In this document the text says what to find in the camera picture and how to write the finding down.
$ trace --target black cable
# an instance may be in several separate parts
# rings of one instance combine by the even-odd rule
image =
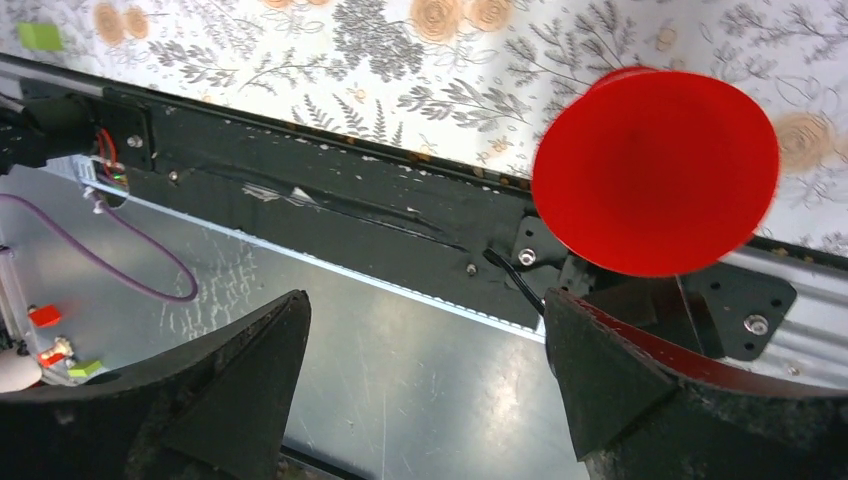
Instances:
[[[462,245],[462,242],[456,233],[451,232],[450,229],[442,228],[417,212],[392,209],[383,205],[310,188],[308,186],[298,186],[292,182],[275,178],[261,172],[248,170],[237,165],[207,164],[189,168],[188,171],[204,172],[233,182],[255,183],[258,186],[273,188],[278,191],[282,190],[293,192],[295,188],[299,188],[316,202],[314,204],[304,203],[305,206],[315,207],[321,210],[337,213],[339,215],[355,218],[363,222],[398,230],[408,235],[414,235],[435,241],[463,252],[468,251],[468,249]],[[403,225],[402,223],[398,224],[397,221],[406,222],[408,225]],[[421,232],[418,229],[413,228],[412,225],[427,228],[430,232],[429,234]]]
[[[539,315],[545,314],[545,304],[542,303],[542,299],[536,295],[536,292],[530,288],[530,285],[527,285],[527,282],[524,281],[524,278],[521,277],[521,274],[518,273],[515,268],[509,263],[509,261],[503,257],[500,253],[496,252],[492,249],[492,247],[487,248],[483,251],[483,258],[488,260],[493,265],[497,265],[501,267],[509,278],[515,282],[515,286],[518,287],[518,290],[524,295],[524,298],[533,305],[533,308],[539,312]]]

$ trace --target white patterned surface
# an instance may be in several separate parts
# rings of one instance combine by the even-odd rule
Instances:
[[[65,50],[25,50],[22,21],[59,25]],[[551,119],[610,69],[706,73],[755,98],[781,140],[759,233],[848,255],[846,0],[6,0],[0,42],[519,177]]]

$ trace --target red disc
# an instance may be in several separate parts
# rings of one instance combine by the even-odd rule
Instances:
[[[613,70],[610,73],[604,75],[599,78],[597,82],[593,83],[591,87],[589,87],[588,92],[594,91],[596,88],[601,85],[606,85],[607,83],[618,80],[622,77],[626,77],[629,75],[638,75],[640,73],[648,73],[648,72],[656,72],[658,71],[656,68],[646,67],[644,65],[632,65],[630,67],[622,67],[617,70]]]
[[[751,238],[777,187],[774,129],[747,95],[684,72],[596,85],[548,129],[533,199],[586,260],[658,277],[715,263]]]

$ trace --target red wire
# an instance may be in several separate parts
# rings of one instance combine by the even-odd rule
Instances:
[[[97,132],[97,146],[100,148],[100,158],[103,159],[101,165],[103,165],[103,171],[106,172],[106,175],[112,176],[112,171],[109,169],[109,163],[111,160],[106,158],[106,147],[103,146],[103,132]]]
[[[106,144],[109,145],[110,151],[110,161],[111,164],[118,163],[118,149],[115,148],[115,142],[112,140],[112,135],[109,135],[109,132],[105,128],[100,129],[100,133],[103,135],[103,138],[106,140]]]

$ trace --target screw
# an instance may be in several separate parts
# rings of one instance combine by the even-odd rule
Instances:
[[[133,135],[127,139],[127,145],[132,148],[141,148],[144,146],[144,140],[142,140],[138,135]]]
[[[524,250],[518,252],[518,261],[521,262],[525,267],[529,267],[536,263],[536,252],[529,248],[525,248]]]
[[[768,320],[762,315],[749,315],[744,322],[745,330],[757,336],[768,333]]]

